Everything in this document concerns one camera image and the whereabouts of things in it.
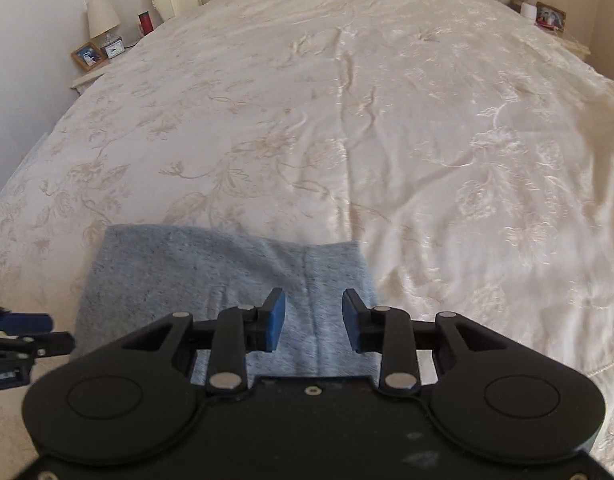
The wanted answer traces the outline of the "wooden picture frame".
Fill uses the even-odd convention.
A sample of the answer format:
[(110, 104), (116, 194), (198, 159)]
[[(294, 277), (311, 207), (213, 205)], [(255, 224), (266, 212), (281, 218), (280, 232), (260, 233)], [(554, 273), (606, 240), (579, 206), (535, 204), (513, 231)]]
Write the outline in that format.
[(72, 60), (85, 72), (90, 72), (107, 62), (102, 50), (93, 42), (89, 41), (72, 51)]

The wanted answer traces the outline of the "right picture frame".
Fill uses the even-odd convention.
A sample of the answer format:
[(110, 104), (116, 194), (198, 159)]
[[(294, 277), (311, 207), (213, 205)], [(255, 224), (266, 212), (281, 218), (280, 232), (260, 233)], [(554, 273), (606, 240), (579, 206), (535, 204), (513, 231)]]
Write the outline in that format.
[(549, 4), (536, 4), (536, 24), (553, 32), (563, 32), (565, 29), (566, 12)]

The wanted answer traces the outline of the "left bedside lamp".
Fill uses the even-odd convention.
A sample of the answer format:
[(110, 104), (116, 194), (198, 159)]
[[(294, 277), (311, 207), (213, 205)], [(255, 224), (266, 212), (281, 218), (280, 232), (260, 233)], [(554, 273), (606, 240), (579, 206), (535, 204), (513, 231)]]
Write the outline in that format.
[(112, 3), (107, 0), (90, 0), (86, 5), (86, 19), (90, 39), (102, 49), (114, 40), (110, 32), (120, 24), (120, 19)]

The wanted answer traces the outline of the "grey knit pants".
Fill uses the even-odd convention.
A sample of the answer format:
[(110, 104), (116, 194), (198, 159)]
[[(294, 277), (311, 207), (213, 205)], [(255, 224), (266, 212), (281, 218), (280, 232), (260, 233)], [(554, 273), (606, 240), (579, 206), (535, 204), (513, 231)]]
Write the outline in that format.
[(298, 245), (179, 226), (106, 231), (81, 296), (72, 355), (173, 312), (204, 321), (228, 308), (259, 307), (276, 287), (286, 294), (279, 347), (249, 353), (250, 378), (377, 377), (379, 358), (351, 350), (342, 316), (346, 289), (375, 298), (357, 243)]

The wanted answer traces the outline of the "white candle jar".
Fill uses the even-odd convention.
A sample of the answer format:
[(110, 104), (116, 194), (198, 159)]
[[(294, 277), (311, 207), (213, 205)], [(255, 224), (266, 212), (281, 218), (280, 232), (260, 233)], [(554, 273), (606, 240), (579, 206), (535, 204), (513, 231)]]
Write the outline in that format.
[(525, 20), (535, 22), (537, 18), (537, 6), (533, 3), (522, 2), (520, 14)]

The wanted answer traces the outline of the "cream embroidered bedspread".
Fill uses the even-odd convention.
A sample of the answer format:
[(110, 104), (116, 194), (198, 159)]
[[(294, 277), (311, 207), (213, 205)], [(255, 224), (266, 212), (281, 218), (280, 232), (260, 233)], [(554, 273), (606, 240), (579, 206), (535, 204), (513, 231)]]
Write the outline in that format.
[(614, 473), (614, 81), (492, 0), (214, 0), (84, 92), (0, 194), (0, 306), (74, 326), (105, 231), (356, 242), (601, 388)]

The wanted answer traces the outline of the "white nightstand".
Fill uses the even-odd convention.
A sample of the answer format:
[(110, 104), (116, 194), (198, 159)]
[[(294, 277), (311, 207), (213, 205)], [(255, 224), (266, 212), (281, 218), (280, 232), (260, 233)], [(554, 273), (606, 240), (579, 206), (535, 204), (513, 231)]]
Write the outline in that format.
[(110, 66), (124, 58), (134, 47), (136, 47), (137, 44), (138, 41), (136, 41), (134, 44), (130, 44), (130, 46), (127, 47), (124, 52), (118, 54), (117, 56), (115, 56), (115, 58), (105, 60), (98, 67), (94, 67), (93, 70), (89, 70), (89, 72), (86, 72), (78, 78), (74, 79), (72, 81), (72, 84), (70, 85), (70, 88), (76, 91), (78, 96), (82, 96), (86, 89), (91, 86), (91, 84), (94, 84), (94, 82), (97, 81), (98, 78), (102, 77), (109, 70)]
[[(521, 3), (513, 0), (497, 0), (504, 6), (508, 6), (508, 8), (512, 9), (517, 14), (521, 13)], [(562, 47), (566, 50), (570, 51), (580, 60), (586, 62), (588, 58), (592, 55), (592, 51), (579, 42), (573, 35), (571, 35), (566, 30), (551, 30), (545, 27), (540, 26), (540, 29), (546, 34), (556, 38)]]

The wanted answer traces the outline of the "white left nightstand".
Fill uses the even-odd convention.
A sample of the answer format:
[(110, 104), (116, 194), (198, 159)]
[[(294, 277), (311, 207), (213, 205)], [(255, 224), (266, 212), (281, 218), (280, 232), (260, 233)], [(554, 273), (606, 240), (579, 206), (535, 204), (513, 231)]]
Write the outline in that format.
[(94, 67), (93, 70), (89, 70), (89, 72), (86, 72), (78, 78), (74, 79), (72, 81), (72, 84), (70, 85), (70, 88), (76, 91), (78, 96), (82, 96), (86, 89), (91, 86), (91, 84), (94, 84), (94, 82), (97, 81), (98, 78), (102, 77), (109, 70), (110, 66), (124, 58), (134, 47), (136, 47), (137, 44), (138, 41), (136, 41), (134, 44), (130, 44), (130, 46), (127, 47), (124, 52), (118, 54), (117, 56), (115, 56), (115, 58), (105, 60), (98, 67)]

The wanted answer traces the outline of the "small white clock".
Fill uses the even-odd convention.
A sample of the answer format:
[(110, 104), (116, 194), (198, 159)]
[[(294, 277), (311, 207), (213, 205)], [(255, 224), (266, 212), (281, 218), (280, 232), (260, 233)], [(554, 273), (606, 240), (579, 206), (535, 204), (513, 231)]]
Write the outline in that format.
[(124, 41), (121, 38), (117, 38), (113, 41), (109, 41), (108, 44), (104, 44), (103, 51), (106, 55), (106, 58), (110, 60), (112, 58), (116, 58), (116, 56), (121, 55), (126, 51), (126, 47), (124, 46)]

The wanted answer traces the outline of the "white right nightstand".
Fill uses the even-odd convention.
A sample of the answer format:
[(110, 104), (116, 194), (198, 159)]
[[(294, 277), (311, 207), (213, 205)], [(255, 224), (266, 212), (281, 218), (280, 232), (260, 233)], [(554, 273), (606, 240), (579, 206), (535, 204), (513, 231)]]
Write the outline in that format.
[[(497, 0), (504, 6), (508, 6), (508, 8), (512, 9), (517, 14), (521, 13), (521, 3), (513, 0)], [(556, 38), (562, 47), (566, 50), (570, 51), (580, 60), (586, 62), (588, 58), (592, 55), (592, 51), (579, 42), (573, 35), (571, 35), (566, 30), (551, 30), (545, 27), (540, 26), (540, 29), (546, 34)]]

